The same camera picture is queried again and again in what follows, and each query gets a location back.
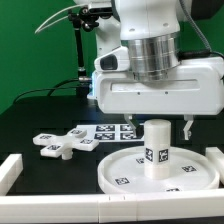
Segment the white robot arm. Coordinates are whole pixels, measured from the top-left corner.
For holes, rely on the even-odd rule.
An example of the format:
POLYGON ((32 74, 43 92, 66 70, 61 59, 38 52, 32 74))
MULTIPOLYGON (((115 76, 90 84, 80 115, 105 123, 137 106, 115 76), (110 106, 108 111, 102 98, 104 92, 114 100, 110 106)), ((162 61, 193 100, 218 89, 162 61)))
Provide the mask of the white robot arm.
POLYGON ((115 0, 121 45, 95 60, 95 99, 122 114, 135 133, 136 114, 196 115, 224 109, 224 58, 209 46, 179 50, 179 13, 188 0, 115 0))

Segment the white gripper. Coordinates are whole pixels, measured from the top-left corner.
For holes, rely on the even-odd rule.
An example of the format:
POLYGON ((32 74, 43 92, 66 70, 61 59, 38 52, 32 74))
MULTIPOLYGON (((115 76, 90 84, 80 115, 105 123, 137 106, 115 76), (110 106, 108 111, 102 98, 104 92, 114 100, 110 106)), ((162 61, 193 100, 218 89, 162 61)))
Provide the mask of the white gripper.
POLYGON ((185 115, 184 139, 191 137, 193 115, 216 115, 224 109, 224 59, 184 60, 160 81, 140 82, 129 72, 100 72, 95 97, 104 113, 125 114, 139 136, 140 124, 132 114, 185 115))

